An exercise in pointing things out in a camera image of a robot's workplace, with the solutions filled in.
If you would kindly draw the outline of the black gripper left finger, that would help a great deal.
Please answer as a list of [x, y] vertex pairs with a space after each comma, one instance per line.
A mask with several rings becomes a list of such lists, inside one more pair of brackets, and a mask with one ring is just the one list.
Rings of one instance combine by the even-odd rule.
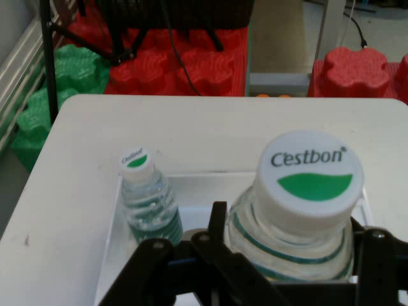
[[225, 202], [215, 202], [208, 228], [176, 246], [163, 238], [142, 242], [100, 305], [174, 305], [186, 293], [200, 305], [286, 305], [244, 255], [224, 244], [226, 212]]

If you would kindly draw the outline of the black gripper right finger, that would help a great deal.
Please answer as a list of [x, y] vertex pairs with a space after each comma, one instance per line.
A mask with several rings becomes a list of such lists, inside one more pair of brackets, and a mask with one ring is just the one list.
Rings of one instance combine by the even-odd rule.
[[354, 242], [353, 305], [403, 305], [407, 292], [407, 242], [390, 231], [351, 218]]

